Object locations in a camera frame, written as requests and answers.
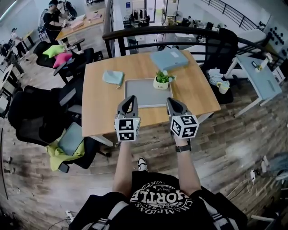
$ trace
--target black watch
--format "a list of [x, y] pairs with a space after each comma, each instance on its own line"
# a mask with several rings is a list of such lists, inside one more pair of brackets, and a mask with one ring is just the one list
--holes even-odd
[[176, 152], [180, 153], [180, 152], [184, 152], [184, 151], [191, 151], [191, 145], [190, 143], [188, 143], [186, 146], [176, 146]]

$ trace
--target cushion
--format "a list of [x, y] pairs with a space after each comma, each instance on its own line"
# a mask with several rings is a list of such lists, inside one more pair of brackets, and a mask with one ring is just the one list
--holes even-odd
[[59, 67], [63, 63], [68, 62], [70, 60], [70, 58], [72, 58], [72, 54], [71, 53], [61, 53], [61, 54], [58, 54], [57, 56], [55, 56], [55, 58], [56, 58], [56, 61], [53, 65], [54, 69], [56, 69], [57, 67]]
[[43, 54], [48, 55], [49, 58], [52, 58], [60, 53], [64, 53], [64, 45], [52, 45], [48, 50], [43, 52]]

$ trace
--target laminate floor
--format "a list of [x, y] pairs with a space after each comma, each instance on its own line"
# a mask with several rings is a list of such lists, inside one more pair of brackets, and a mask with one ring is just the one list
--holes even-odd
[[[24, 86], [50, 89], [64, 85], [59, 76], [53, 77], [52, 69], [35, 64], [34, 54], [27, 58], [30, 61], [21, 62], [26, 71], [20, 79]], [[282, 90], [283, 93], [266, 106], [256, 106], [235, 119], [233, 114], [255, 100], [257, 95], [248, 82], [244, 82], [241, 91], [232, 87], [234, 102], [221, 106], [221, 111], [200, 125], [192, 140], [191, 157], [202, 186], [228, 195], [241, 181], [250, 178], [251, 169], [260, 167], [262, 156], [271, 159], [275, 153], [288, 150], [286, 83]], [[118, 147], [111, 149], [109, 159], [97, 154], [87, 170], [72, 165], [68, 174], [52, 172], [44, 147], [18, 141], [7, 119], [1, 119], [0, 124], [4, 129], [4, 158], [11, 156], [10, 167], [16, 169], [15, 174], [4, 175], [9, 200], [0, 197], [0, 203], [8, 212], [15, 213], [25, 229], [46, 230], [65, 219], [65, 210], [78, 212], [90, 194], [103, 195], [111, 190]], [[115, 133], [106, 136], [116, 142]], [[151, 172], [177, 176], [175, 145], [167, 124], [140, 129], [139, 138], [133, 145], [135, 169], [139, 157], [147, 160]], [[272, 177], [257, 177], [251, 193], [246, 187], [243, 183], [229, 199], [250, 217], [261, 214], [263, 206], [279, 195], [280, 183]], [[51, 229], [62, 226], [67, 226], [65, 221]]]

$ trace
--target hand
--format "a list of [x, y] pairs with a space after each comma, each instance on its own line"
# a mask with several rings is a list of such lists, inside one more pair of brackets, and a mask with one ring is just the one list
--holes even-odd
[[180, 139], [176, 135], [174, 135], [175, 143], [177, 146], [186, 146], [188, 145], [188, 142], [186, 139]]

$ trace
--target shoulder strap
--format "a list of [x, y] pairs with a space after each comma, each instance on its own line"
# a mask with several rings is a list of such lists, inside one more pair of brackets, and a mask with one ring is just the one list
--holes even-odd
[[128, 204], [124, 201], [120, 201], [117, 203], [114, 208], [111, 210], [107, 219], [100, 218], [96, 223], [87, 224], [82, 230], [88, 230], [89, 228], [97, 229], [97, 230], [109, 230], [109, 222]]

